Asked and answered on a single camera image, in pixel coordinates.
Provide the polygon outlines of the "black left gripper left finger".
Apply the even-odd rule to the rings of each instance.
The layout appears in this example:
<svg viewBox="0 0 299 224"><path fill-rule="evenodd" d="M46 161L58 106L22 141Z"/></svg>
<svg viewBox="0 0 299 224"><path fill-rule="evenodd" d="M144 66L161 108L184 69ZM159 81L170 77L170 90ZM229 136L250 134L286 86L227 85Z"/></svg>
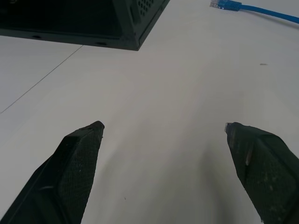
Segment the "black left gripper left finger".
<svg viewBox="0 0 299 224"><path fill-rule="evenodd" d="M29 178L0 224L81 224L104 128L95 121L66 135Z"/></svg>

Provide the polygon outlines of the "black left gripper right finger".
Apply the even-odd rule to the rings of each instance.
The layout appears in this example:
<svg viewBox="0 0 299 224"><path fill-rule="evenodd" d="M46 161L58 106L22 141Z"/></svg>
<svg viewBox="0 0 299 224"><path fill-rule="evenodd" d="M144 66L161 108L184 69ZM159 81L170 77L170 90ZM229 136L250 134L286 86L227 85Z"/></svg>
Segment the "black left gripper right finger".
<svg viewBox="0 0 299 224"><path fill-rule="evenodd" d="M299 158L284 141L237 122L225 127L237 176L264 224L299 224Z"/></svg>

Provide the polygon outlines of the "black computer case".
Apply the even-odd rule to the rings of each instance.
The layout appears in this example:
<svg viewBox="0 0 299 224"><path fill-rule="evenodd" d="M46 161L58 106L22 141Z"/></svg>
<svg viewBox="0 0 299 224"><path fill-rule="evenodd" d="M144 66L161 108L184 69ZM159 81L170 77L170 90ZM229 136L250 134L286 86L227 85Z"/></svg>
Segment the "black computer case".
<svg viewBox="0 0 299 224"><path fill-rule="evenodd" d="M139 50L170 0L0 0L0 35Z"/></svg>

